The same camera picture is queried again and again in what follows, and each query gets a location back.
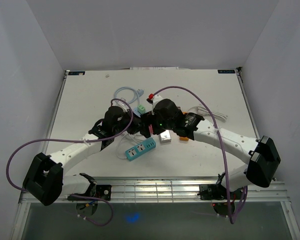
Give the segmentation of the round light blue power strip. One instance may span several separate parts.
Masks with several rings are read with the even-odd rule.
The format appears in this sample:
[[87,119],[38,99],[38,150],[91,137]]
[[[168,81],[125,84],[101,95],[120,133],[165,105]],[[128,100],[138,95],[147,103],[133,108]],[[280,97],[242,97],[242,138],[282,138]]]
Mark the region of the round light blue power strip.
[[134,113],[136,116],[138,116],[138,117],[140,117],[140,116],[142,115],[142,113],[140,113],[140,112],[138,111],[138,108],[137,108],[137,107],[135,107],[135,108],[133,109],[133,113]]

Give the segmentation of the pink plug adapter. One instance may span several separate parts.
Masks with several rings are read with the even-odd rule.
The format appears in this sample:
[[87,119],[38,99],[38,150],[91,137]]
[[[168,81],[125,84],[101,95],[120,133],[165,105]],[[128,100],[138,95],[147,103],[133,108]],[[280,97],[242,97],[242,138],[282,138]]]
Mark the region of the pink plug adapter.
[[153,135],[153,128],[152,128],[151,124],[148,126],[148,129],[149,129],[150,135]]

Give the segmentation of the white silver plug adapter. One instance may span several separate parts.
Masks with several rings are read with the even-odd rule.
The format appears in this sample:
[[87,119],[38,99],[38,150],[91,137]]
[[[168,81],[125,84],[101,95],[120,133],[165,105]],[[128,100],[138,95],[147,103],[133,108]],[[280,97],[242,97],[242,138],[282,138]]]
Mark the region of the white silver plug adapter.
[[159,134],[159,141],[161,144],[170,143],[172,141],[171,133],[169,130],[165,130],[164,132]]

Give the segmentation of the green plug adapter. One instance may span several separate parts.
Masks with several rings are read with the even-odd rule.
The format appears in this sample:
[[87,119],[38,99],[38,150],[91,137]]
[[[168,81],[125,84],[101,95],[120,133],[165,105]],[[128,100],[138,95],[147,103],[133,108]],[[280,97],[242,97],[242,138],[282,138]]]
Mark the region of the green plug adapter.
[[146,112],[146,108],[140,104],[137,106],[137,112],[140,114],[144,114]]

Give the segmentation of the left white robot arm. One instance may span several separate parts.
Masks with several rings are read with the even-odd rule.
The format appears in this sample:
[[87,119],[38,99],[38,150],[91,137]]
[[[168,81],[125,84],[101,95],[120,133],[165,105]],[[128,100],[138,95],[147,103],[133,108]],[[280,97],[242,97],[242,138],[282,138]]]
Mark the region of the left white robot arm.
[[111,106],[78,143],[48,155],[38,153],[22,186],[44,206],[51,205],[61,195],[69,195],[71,199],[82,196],[85,200],[90,200],[97,195],[96,180],[86,173],[67,176],[67,172],[89,156],[108,147],[114,141],[114,135],[121,132],[135,134],[141,128],[141,118],[135,113],[119,106]]

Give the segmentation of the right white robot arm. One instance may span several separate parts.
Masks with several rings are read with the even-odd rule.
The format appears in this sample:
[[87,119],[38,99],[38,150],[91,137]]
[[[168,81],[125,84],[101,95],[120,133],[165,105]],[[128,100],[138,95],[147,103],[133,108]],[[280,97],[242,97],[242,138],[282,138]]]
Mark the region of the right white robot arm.
[[257,139],[227,129],[217,129],[196,113],[183,113],[172,100],[160,95],[149,97],[147,102],[152,109],[141,116],[141,121],[145,126],[152,127],[153,134],[159,135],[169,130],[179,137],[219,148],[243,162],[233,171],[219,175],[215,186],[211,190],[204,190],[205,194],[221,200],[248,185],[261,188],[270,186],[281,163],[272,138],[263,136]]

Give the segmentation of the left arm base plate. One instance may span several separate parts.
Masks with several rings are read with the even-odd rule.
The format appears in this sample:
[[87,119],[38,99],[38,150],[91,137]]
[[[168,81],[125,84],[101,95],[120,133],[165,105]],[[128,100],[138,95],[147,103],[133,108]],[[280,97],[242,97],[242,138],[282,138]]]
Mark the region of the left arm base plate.
[[85,193],[73,193],[67,197],[69,201],[94,200],[95,198],[106,201],[111,200],[112,186],[110,184],[97,184],[90,186]]

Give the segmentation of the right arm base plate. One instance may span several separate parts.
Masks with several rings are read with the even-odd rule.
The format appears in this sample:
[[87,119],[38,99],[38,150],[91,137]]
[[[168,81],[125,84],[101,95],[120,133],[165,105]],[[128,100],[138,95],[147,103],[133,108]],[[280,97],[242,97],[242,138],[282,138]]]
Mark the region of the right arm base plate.
[[[244,193],[244,187],[238,188],[235,191],[230,191],[230,199],[239,200]],[[220,184],[200,184],[199,185],[199,192],[197,194],[201,200],[226,200],[227,199],[227,192],[226,188]]]

